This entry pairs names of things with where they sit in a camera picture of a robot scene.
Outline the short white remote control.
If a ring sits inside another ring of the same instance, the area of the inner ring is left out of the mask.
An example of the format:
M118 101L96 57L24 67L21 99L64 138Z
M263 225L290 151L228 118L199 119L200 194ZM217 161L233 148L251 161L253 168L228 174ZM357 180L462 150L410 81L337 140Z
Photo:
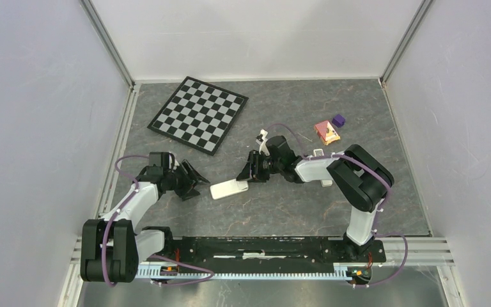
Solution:
M210 186L210 194L214 200L233 196L249 189L247 181L227 180Z

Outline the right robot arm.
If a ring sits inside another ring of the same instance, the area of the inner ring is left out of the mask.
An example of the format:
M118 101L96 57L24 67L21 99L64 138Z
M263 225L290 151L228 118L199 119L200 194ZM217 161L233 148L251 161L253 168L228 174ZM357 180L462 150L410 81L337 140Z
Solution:
M251 150L237 181L266 182L271 175L304 184L334 182L352 206L344 237L344 254L352 261L362 260L370 251L378 208L394 184L392 174L363 147L354 144L341 153L298 156L284 136L257 137L261 150Z

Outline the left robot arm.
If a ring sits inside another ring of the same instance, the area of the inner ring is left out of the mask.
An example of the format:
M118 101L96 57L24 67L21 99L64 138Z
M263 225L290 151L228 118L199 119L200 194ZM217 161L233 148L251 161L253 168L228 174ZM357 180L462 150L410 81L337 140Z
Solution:
M110 287L130 283L141 262L158 258L179 261L179 249L167 226L147 226L140 232L137 224L168 191L182 201L199 196L196 186L208 184L187 160L178 161L171 152L151 152L144 157L147 164L137 175L115 170L131 181L124 198L108 213L87 220L82 227L80 276L83 281L104 282Z

